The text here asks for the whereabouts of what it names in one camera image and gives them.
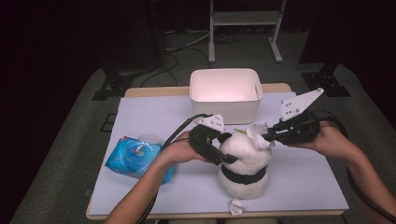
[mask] hand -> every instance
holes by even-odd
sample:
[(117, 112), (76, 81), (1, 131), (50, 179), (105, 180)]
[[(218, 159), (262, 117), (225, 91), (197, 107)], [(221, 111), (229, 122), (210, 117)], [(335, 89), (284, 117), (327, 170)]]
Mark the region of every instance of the hand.
[(172, 164), (192, 160), (207, 161), (203, 156), (194, 151), (189, 143), (189, 132), (184, 132), (175, 141), (160, 153), (160, 157)]
[(318, 153), (335, 158), (348, 160), (360, 150), (344, 137), (329, 121), (320, 123), (320, 133), (311, 143), (290, 145), (290, 147), (304, 147)]

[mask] plush toy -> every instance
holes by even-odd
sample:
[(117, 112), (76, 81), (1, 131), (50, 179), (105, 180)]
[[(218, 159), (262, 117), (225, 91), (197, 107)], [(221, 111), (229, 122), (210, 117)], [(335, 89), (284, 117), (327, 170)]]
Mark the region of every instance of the plush toy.
[(268, 133), (266, 124), (256, 124), (220, 140), (219, 150), (238, 159), (219, 169), (219, 182), (236, 199), (256, 198), (268, 183), (273, 143), (262, 137), (264, 133)]

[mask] blue package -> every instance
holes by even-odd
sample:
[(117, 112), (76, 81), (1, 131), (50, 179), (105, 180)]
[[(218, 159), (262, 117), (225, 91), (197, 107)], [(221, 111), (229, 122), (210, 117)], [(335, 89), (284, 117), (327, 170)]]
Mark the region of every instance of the blue package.
[[(125, 136), (119, 140), (105, 166), (118, 174), (140, 178), (160, 154), (162, 147)], [(173, 170), (173, 166), (168, 169), (163, 184), (170, 182)]]

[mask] black curtain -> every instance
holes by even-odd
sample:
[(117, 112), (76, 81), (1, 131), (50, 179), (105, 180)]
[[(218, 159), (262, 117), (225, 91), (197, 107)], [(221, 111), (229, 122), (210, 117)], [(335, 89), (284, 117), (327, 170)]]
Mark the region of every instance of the black curtain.
[(337, 61), (396, 127), (396, 1), (321, 0), (300, 63)]
[(84, 1), (1, 1), (0, 24), (0, 222), (8, 223), (100, 68), (103, 43)]

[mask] metal stand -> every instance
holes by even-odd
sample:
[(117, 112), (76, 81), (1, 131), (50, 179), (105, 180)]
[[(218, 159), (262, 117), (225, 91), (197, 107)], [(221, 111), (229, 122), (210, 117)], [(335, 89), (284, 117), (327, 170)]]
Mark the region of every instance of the metal stand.
[(104, 64), (103, 70), (106, 74), (106, 80), (101, 90), (97, 91), (92, 97), (93, 101), (103, 101), (107, 97), (122, 97), (132, 87), (134, 80), (120, 75), (116, 71), (114, 63)]
[(329, 97), (350, 96), (347, 88), (341, 86), (334, 77), (334, 71), (338, 66), (338, 61), (327, 61), (319, 72), (302, 73), (303, 79), (309, 90), (322, 88)]
[(283, 59), (276, 45), (277, 35), (283, 19), (287, 0), (282, 0), (279, 11), (249, 11), (249, 12), (215, 12), (214, 0), (210, 0), (210, 22), (209, 22), (209, 62), (215, 62), (215, 26), (221, 25), (274, 25), (274, 35), (269, 37), (269, 43), (277, 63)]

